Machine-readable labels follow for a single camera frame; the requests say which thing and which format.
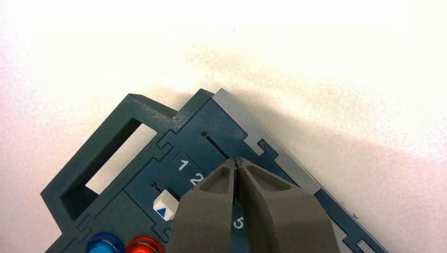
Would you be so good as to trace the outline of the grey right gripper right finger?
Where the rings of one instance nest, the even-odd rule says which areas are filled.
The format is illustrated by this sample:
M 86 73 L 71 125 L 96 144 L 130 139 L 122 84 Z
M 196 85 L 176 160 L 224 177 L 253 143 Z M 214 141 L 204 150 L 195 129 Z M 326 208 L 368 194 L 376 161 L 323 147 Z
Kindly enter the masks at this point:
M 331 220 L 312 194 L 243 157 L 237 168 L 250 252 L 339 252 Z

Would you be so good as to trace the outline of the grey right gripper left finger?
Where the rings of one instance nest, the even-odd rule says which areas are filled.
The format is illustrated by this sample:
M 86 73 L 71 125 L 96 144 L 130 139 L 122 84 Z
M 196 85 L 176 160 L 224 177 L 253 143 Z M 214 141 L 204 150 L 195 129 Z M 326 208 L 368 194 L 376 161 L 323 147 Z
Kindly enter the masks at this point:
M 236 170 L 228 159 L 182 196 L 168 252 L 230 252 Z

